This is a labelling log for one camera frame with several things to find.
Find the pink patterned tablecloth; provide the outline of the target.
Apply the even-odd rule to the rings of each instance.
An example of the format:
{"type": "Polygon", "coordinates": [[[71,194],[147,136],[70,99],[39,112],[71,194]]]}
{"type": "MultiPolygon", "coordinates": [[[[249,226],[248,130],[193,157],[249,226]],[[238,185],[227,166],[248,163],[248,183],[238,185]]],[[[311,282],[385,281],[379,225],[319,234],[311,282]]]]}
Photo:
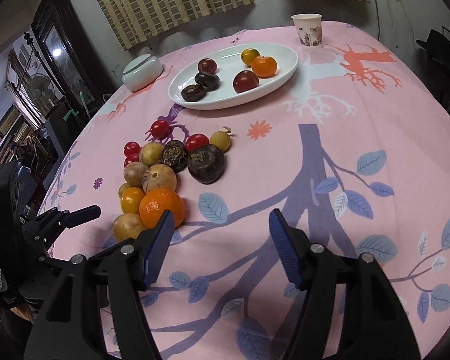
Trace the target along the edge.
{"type": "Polygon", "coordinates": [[[278,359],[303,294],[269,237],[289,224],[335,254],[372,254],[393,282],[422,354],[450,326],[450,116],[385,46],[327,22],[325,46],[305,49],[292,27],[243,31],[162,58],[148,88],[120,88],[65,155],[44,209],[99,205],[78,228],[113,230],[123,147],[151,140],[166,120],[176,140],[232,130],[223,176],[178,175],[187,217],[153,288],[141,295],[165,359],[278,359]],[[221,111],[175,105],[167,89],[211,52],[273,42],[299,56],[292,79],[257,101],[221,111]]]}

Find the orange tangerine front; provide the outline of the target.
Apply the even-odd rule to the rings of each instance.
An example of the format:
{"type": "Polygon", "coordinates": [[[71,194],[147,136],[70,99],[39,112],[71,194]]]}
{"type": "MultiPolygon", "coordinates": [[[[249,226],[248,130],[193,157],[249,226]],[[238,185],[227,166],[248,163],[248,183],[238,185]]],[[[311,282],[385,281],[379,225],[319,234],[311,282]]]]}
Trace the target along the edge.
{"type": "Polygon", "coordinates": [[[166,210],[172,213],[175,228],[178,228],[184,222],[186,206],[175,191],[154,189],[145,194],[139,204],[139,216],[147,228],[154,228],[166,210]]]}

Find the white lidded ceramic jar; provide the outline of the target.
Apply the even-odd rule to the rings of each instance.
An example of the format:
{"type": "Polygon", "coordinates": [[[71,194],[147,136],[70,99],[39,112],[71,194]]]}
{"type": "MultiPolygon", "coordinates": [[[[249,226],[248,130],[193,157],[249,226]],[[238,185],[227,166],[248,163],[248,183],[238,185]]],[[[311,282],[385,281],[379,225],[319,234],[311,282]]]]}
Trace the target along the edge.
{"type": "Polygon", "coordinates": [[[122,71],[122,83],[130,92],[152,84],[163,72],[160,60],[151,54],[140,55],[122,71]]]}

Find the white oval plate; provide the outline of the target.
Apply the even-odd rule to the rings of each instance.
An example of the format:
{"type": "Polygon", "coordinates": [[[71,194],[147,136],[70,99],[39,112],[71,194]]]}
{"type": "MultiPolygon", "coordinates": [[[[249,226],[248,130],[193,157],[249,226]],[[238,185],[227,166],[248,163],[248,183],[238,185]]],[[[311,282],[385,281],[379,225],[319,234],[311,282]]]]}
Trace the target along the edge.
{"type": "Polygon", "coordinates": [[[176,104],[193,110],[215,111],[236,107],[260,99],[279,89],[292,77],[299,62],[298,54],[288,46],[269,42],[252,42],[244,45],[219,49],[207,55],[218,65],[220,85],[197,102],[187,102],[181,92],[195,83],[194,77],[198,73],[197,62],[190,63],[176,74],[168,87],[168,96],[176,104]],[[247,48],[254,48],[261,54],[270,56],[277,62],[277,72],[270,78],[261,78],[257,88],[252,88],[238,94],[233,88],[232,81],[239,72],[247,67],[242,63],[240,54],[247,48]]]}

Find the small yellow tomato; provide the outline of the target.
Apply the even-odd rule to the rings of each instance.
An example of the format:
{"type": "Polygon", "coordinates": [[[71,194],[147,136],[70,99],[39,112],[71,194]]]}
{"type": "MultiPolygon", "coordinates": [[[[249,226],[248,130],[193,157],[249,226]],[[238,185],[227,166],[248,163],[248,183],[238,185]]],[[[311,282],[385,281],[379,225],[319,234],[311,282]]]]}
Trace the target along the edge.
{"type": "Polygon", "coordinates": [[[145,196],[143,189],[130,187],[126,189],[120,197],[121,210],[125,214],[139,214],[140,203],[145,196]]]}

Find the small green longan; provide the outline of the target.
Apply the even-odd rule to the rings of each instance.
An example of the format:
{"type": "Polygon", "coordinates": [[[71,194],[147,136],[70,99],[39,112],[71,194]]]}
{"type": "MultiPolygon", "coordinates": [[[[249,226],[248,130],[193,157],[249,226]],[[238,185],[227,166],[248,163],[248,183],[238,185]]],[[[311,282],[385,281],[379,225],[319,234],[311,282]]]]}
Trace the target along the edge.
{"type": "Polygon", "coordinates": [[[120,186],[119,190],[118,190],[118,196],[122,197],[122,194],[127,191],[128,189],[130,189],[130,185],[128,183],[124,183],[120,186]]]}

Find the tan round fruit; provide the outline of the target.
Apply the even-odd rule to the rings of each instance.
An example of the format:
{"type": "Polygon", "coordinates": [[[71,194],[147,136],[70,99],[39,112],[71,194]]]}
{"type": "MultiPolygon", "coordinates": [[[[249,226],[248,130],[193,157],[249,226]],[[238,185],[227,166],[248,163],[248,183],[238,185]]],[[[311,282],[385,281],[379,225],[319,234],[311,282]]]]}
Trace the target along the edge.
{"type": "Polygon", "coordinates": [[[142,178],[149,167],[142,162],[131,162],[123,170],[123,178],[131,187],[142,187],[142,178]]]}

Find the small longan with stem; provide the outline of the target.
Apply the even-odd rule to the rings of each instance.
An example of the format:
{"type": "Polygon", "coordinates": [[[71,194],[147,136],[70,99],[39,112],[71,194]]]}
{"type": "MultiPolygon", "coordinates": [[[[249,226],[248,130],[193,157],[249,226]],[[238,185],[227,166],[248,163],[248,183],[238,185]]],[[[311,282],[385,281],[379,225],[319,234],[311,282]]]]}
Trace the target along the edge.
{"type": "Polygon", "coordinates": [[[232,146],[232,130],[229,127],[223,127],[209,138],[209,143],[217,146],[222,152],[227,152],[232,146]]]}

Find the large yellow passion fruit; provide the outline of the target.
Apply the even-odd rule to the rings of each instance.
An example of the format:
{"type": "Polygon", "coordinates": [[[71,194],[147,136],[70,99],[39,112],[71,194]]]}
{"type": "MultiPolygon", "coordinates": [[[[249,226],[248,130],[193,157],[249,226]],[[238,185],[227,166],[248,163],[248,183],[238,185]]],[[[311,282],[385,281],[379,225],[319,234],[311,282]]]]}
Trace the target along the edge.
{"type": "Polygon", "coordinates": [[[113,236],[117,242],[128,238],[136,239],[142,231],[148,229],[141,217],[135,213],[121,214],[113,222],[113,236]]]}

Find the orange tangerine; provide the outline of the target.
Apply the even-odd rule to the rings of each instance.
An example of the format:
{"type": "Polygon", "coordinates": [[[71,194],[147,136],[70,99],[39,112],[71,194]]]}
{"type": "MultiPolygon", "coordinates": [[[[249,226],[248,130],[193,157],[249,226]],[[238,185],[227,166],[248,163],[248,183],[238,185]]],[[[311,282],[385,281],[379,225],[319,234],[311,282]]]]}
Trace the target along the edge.
{"type": "Polygon", "coordinates": [[[257,56],[253,59],[251,68],[253,73],[259,78],[269,78],[276,74],[278,64],[270,56],[257,56]]]}
{"type": "Polygon", "coordinates": [[[139,204],[139,216],[147,228],[154,228],[166,210],[172,213],[175,228],[178,228],[184,222],[186,206],[175,191],[154,189],[145,194],[139,204]]]}

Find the dark purple mangosteen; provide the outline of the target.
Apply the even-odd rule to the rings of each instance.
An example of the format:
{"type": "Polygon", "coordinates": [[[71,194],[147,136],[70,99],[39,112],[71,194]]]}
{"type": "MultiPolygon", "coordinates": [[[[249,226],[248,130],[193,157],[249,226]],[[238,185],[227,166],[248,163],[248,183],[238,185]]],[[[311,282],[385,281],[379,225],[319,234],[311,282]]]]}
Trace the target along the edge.
{"type": "Polygon", "coordinates": [[[212,184],[224,174],[224,153],[213,144],[200,146],[190,153],[187,169],[196,181],[204,185],[212,184]]]}

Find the red cherry tomato hidden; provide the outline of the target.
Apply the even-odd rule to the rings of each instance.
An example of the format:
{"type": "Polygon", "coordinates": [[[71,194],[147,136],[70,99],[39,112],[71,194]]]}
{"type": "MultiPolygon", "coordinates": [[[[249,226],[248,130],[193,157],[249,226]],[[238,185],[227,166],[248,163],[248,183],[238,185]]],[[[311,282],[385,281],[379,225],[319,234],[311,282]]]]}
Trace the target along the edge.
{"type": "Polygon", "coordinates": [[[126,167],[128,164],[131,164],[133,162],[139,162],[139,155],[137,153],[133,153],[133,154],[128,155],[125,158],[123,166],[126,167]]]}

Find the yellowish round fruit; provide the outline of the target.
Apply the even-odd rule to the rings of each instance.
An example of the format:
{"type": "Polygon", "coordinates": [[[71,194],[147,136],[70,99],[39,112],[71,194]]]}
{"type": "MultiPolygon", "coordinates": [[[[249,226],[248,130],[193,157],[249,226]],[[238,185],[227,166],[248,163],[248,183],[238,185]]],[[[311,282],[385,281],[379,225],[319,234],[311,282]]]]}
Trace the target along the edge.
{"type": "Polygon", "coordinates": [[[147,167],[159,164],[164,146],[161,143],[150,142],[145,144],[139,152],[139,161],[147,167]]]}

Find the large dark red plum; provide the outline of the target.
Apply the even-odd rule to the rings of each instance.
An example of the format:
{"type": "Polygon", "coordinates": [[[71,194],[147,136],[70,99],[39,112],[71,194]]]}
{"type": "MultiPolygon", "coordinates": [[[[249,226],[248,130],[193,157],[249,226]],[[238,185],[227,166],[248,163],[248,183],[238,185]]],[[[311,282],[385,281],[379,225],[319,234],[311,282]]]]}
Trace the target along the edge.
{"type": "Polygon", "coordinates": [[[235,76],[232,86],[235,92],[240,94],[257,88],[259,86],[259,78],[252,71],[243,70],[235,76]]]}

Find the patterned paper cup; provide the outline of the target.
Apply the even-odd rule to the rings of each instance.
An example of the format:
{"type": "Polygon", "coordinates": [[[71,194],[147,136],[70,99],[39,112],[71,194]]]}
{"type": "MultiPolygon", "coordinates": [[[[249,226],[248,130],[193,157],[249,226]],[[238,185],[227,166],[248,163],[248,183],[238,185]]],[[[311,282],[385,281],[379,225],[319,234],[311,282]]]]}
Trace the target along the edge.
{"type": "Polygon", "coordinates": [[[303,47],[317,48],[323,45],[322,16],[320,14],[296,14],[291,16],[303,47]]]}

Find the dark wooden cabinet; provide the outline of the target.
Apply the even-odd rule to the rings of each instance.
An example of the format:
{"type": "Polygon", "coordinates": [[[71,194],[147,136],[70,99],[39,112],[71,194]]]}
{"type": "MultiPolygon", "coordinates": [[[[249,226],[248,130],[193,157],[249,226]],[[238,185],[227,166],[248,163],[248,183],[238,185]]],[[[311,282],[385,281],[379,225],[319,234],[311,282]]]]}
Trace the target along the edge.
{"type": "Polygon", "coordinates": [[[89,41],[71,0],[41,0],[31,30],[72,108],[88,122],[115,86],[89,41]]]}

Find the green yellow tomato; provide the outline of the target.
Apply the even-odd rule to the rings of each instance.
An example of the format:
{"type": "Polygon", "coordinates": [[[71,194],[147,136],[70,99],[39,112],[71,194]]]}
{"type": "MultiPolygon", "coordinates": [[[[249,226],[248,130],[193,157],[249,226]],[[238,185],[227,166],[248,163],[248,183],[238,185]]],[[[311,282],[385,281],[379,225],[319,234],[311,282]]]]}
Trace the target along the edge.
{"type": "Polygon", "coordinates": [[[259,57],[260,53],[254,48],[247,48],[241,52],[241,61],[247,67],[251,67],[255,58],[259,57]]]}

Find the red cherry tomato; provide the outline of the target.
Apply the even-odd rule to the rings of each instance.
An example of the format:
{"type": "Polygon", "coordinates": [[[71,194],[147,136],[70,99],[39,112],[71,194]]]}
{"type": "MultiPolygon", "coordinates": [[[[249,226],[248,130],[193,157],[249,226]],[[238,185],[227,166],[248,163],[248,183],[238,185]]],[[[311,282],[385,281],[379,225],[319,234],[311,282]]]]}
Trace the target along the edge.
{"type": "Polygon", "coordinates": [[[191,135],[185,142],[187,152],[192,153],[194,150],[209,144],[209,138],[201,133],[191,135]]]}
{"type": "Polygon", "coordinates": [[[138,155],[141,150],[141,145],[135,141],[129,141],[123,147],[123,153],[126,157],[131,155],[138,155]]]}
{"type": "Polygon", "coordinates": [[[150,127],[150,134],[159,141],[167,138],[170,134],[170,125],[166,120],[157,120],[150,127]]]}

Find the black hat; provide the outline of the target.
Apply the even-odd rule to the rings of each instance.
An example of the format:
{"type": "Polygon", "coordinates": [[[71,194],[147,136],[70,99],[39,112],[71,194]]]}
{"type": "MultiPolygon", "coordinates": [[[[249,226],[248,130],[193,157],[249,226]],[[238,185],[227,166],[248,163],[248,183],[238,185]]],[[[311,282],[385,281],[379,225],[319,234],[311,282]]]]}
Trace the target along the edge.
{"type": "Polygon", "coordinates": [[[429,31],[426,41],[417,39],[415,42],[425,49],[431,58],[450,59],[450,41],[435,29],[429,31]]]}

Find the speckled tan passion fruit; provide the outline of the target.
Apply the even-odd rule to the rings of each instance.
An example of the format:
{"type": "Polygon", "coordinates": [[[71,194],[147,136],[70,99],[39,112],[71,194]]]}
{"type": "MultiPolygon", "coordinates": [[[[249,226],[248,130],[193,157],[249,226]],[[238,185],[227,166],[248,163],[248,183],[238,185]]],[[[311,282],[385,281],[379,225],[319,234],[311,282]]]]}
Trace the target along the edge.
{"type": "Polygon", "coordinates": [[[176,191],[176,188],[176,173],[167,165],[153,165],[142,176],[142,189],[146,194],[155,189],[169,189],[171,191],[176,191]]]}

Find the small dark red plum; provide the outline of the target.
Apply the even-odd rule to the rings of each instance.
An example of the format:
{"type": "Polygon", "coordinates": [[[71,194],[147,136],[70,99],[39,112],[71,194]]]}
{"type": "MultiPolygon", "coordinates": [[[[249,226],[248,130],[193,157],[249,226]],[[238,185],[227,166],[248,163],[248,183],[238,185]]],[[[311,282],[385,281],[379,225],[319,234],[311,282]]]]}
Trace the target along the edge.
{"type": "Polygon", "coordinates": [[[203,58],[197,64],[198,72],[215,74],[218,69],[217,63],[212,58],[203,58]]]}

